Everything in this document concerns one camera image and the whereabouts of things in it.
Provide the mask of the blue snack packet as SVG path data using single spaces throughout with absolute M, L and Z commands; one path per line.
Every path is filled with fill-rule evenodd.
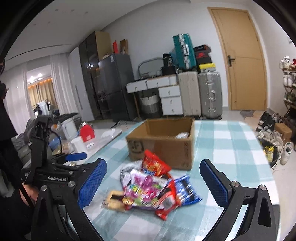
M 191 185 L 189 175 L 175 179 L 176 201 L 179 206 L 188 206 L 198 203 L 202 198 Z

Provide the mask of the red and silver snack bag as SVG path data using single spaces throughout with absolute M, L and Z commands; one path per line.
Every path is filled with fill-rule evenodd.
M 180 202 L 177 201 L 175 181 L 170 179 L 166 187 L 159 194 L 159 209 L 155 211 L 155 215 L 166 221 L 168 215 L 179 206 Z

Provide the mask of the white noodle snack bag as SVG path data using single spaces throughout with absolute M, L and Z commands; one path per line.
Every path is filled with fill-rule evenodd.
M 190 133 L 188 132 L 182 132 L 182 133 L 179 133 L 175 136 L 175 138 L 177 139 L 183 139 L 183 138 L 188 138 L 190 136 Z

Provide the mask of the red gift box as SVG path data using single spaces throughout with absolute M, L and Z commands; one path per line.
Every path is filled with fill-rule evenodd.
M 82 138 L 83 142 L 88 142 L 89 140 L 94 139 L 95 133 L 93 127 L 86 122 L 81 123 L 79 136 Z

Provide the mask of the checkered teal tablecloth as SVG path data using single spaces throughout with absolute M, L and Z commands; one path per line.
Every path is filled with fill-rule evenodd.
M 218 171 L 241 186 L 265 186 L 272 204 L 279 205 L 270 165 L 247 124 L 198 120 L 194 132 L 193 166 L 189 171 L 169 172 L 169 184 L 163 192 L 165 210 L 107 208 L 107 195 L 122 200 L 124 175 L 141 168 L 140 162 L 130 160 L 127 132 L 92 157 L 92 161 L 106 161 L 107 173 L 84 212 L 104 240 L 203 240 L 223 211 L 201 177 L 199 167 L 203 159 L 210 160 Z

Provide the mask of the purple candy bag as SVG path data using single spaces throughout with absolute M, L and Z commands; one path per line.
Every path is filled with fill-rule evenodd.
M 122 198 L 125 205 L 148 210 L 164 209 L 160 198 L 169 179 L 148 175 L 136 169 L 131 170 L 129 178 L 130 181 L 124 189 Z

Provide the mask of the SF cardboard box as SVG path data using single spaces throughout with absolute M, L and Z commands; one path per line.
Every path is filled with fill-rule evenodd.
M 175 138 L 182 132 L 190 136 Z M 186 171 L 193 166 L 194 139 L 193 118 L 148 119 L 126 136 L 131 160 L 143 159 L 145 150 L 149 150 L 171 168 Z

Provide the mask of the woven laundry basket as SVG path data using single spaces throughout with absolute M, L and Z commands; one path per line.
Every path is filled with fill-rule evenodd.
M 140 105 L 146 118 L 161 117 L 159 97 L 155 92 L 153 92 L 150 96 L 141 97 Z

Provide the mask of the white curtain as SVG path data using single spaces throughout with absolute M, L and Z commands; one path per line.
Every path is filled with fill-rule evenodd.
M 78 113 L 74 98 L 68 54 L 56 54 L 50 56 L 53 89 L 60 114 Z

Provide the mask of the silver aluminium suitcase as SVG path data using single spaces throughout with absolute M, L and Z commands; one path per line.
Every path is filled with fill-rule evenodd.
M 206 119 L 222 119 L 222 87 L 219 72 L 198 74 L 201 116 Z

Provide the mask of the beige suitcase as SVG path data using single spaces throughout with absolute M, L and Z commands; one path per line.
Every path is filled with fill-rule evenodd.
M 198 73 L 196 71 L 178 74 L 183 112 L 186 116 L 201 116 Z

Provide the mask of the white drawer desk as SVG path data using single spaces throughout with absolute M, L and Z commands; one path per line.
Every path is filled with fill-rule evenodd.
M 128 93 L 151 89 L 158 90 L 164 115 L 184 114 L 181 91 L 176 74 L 139 80 L 126 85 Z

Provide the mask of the dark tall cabinet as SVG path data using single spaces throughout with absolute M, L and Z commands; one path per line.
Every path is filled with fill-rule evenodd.
M 111 54 L 111 39 L 107 32 L 94 31 L 79 45 L 84 85 L 95 120 L 111 118 L 99 69 L 99 61 L 109 54 Z

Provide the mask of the wooden door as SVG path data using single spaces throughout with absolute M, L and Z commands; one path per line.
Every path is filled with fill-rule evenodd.
M 247 10 L 209 8 L 221 44 L 232 110 L 267 108 L 266 66 L 260 39 Z

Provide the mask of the shoe rack with shoes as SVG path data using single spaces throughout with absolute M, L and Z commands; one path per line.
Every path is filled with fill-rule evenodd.
M 295 58 L 291 61 L 289 56 L 284 56 L 279 63 L 282 71 L 282 84 L 285 89 L 283 102 L 287 108 L 285 121 L 295 128 Z

